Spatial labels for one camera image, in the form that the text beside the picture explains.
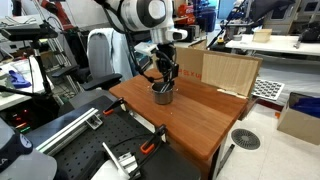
desk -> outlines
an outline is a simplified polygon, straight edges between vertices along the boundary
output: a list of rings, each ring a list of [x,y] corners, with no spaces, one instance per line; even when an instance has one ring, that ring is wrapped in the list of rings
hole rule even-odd
[[[320,56],[320,44],[301,43],[299,49],[293,47],[293,45],[297,43],[298,38],[298,36],[271,36],[270,41],[267,43],[257,43],[252,42],[253,35],[242,35],[241,41],[232,40],[226,44],[226,47],[232,49]]]
[[[147,75],[159,77],[156,70]],[[128,106],[153,125],[166,124],[168,136],[180,152],[193,160],[205,177],[210,177],[211,158],[246,107],[247,100],[218,92],[216,88],[184,78],[175,79],[173,102],[158,105],[142,76],[136,76],[110,89],[116,97],[124,97]]]
[[[107,97],[99,97],[28,133],[26,136],[34,146],[37,147],[90,108],[96,108],[99,110],[99,113],[102,113],[102,110],[110,104],[111,100]],[[103,127],[98,128],[96,131],[87,129],[54,156],[58,162],[58,167],[67,172],[70,180],[87,179],[87,173],[84,172],[92,169],[92,167],[89,167],[90,162],[92,162],[94,160],[93,158],[100,152],[104,151],[101,145],[103,141],[110,147],[112,144],[132,137],[132,135],[127,136],[128,133],[134,135],[150,133],[150,131],[139,124],[127,112],[122,111],[121,108],[117,108],[111,116],[103,119]],[[128,141],[111,150],[115,156],[120,156],[128,151],[136,152],[136,157],[141,161],[144,156],[139,151],[139,145],[144,141],[145,139]],[[103,155],[96,159],[97,161],[104,161]],[[156,154],[142,167],[141,173],[142,177],[139,180],[198,180],[200,177],[200,171],[170,148],[168,144],[163,144],[159,148]]]
[[[27,62],[28,61],[26,61],[26,60],[11,62],[8,64],[0,65],[0,68],[2,68],[2,71],[8,72],[9,70],[16,70],[16,68],[13,66],[16,66],[16,67],[19,66],[19,69],[21,68],[23,71],[21,73],[24,76],[24,78],[27,81],[29,81],[30,83],[32,83],[31,73],[29,70],[29,64]],[[44,88],[42,85],[43,81],[42,81],[39,65],[34,57],[30,57],[30,62],[31,62],[32,69],[33,69],[34,92],[37,92],[37,93],[43,92],[44,91]],[[53,89],[54,86],[49,78],[48,78],[48,81],[50,83],[51,89]],[[32,86],[30,86],[28,88],[19,89],[19,90],[26,91],[26,92],[32,92]],[[6,109],[8,107],[14,106],[16,104],[19,104],[21,102],[24,102],[26,100],[29,100],[29,99],[31,99],[31,97],[24,96],[24,95],[18,95],[18,94],[14,94],[14,95],[11,95],[11,96],[5,97],[5,98],[0,96],[0,111],[3,109]]]

wooden table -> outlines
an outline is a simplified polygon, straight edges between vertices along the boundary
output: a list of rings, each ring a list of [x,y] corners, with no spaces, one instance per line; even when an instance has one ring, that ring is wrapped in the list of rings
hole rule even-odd
[[[156,70],[146,73],[159,77]],[[136,76],[110,89],[124,97],[133,111],[153,125],[165,124],[176,149],[210,177],[211,159],[246,107],[247,100],[218,92],[216,88],[178,77],[171,104],[158,105],[150,92],[151,84]]]

white table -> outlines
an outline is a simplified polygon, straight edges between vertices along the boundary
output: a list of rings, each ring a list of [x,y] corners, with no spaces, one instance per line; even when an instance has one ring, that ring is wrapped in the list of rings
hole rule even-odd
[[[320,56],[319,43],[301,43],[300,48],[293,47],[298,41],[297,36],[271,36],[266,43],[252,42],[253,35],[242,35],[241,41],[230,41],[226,47],[267,52],[282,52],[291,54]]]
[[[32,74],[33,74],[33,81],[34,81],[34,92],[37,92],[37,93],[43,92],[44,91],[44,88],[42,85],[43,81],[42,81],[39,65],[34,57],[30,57],[30,62],[31,62],[31,66],[33,69]],[[23,75],[23,77],[27,81],[32,83],[28,60],[11,62],[8,64],[0,65],[0,68],[2,69],[2,71],[6,72],[6,73],[8,73],[9,70],[17,71],[18,69],[16,69],[15,67],[18,67],[18,69],[20,69],[20,73]],[[52,82],[50,81],[49,78],[47,78],[47,79],[50,83],[51,89],[53,89],[54,86],[53,86]],[[32,86],[30,86],[28,88],[19,89],[19,90],[26,91],[26,92],[32,92]],[[24,102],[26,100],[29,100],[29,99],[31,99],[31,97],[24,96],[24,95],[18,95],[18,94],[14,94],[9,97],[1,97],[0,96],[0,111],[3,109],[9,108],[11,106],[14,106],[16,104],[19,104],[21,102]]]

black optical breadboard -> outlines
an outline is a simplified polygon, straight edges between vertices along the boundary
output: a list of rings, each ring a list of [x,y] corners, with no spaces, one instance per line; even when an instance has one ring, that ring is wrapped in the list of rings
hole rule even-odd
[[[57,160],[58,168],[65,171],[70,180],[90,179],[99,167],[109,159],[106,157],[102,142],[105,142],[111,148],[112,145],[125,139],[148,133],[148,131],[142,129],[133,129],[132,125],[117,114],[112,114],[108,117],[103,116],[101,120],[103,125],[96,131],[88,128],[54,156]],[[139,163],[144,158],[144,155],[139,151],[139,147],[149,137],[142,136],[127,141],[111,150],[116,157],[132,152]]]
[[[283,83],[257,79],[252,95],[275,101],[280,96],[283,88]]]

floor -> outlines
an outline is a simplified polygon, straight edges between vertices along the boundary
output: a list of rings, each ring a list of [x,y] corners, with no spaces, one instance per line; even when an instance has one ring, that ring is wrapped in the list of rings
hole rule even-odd
[[[255,133],[261,142],[257,150],[235,146],[218,180],[316,180],[320,179],[320,146],[277,131],[275,110],[255,105],[248,117],[232,127]],[[224,151],[234,142],[228,135]]]

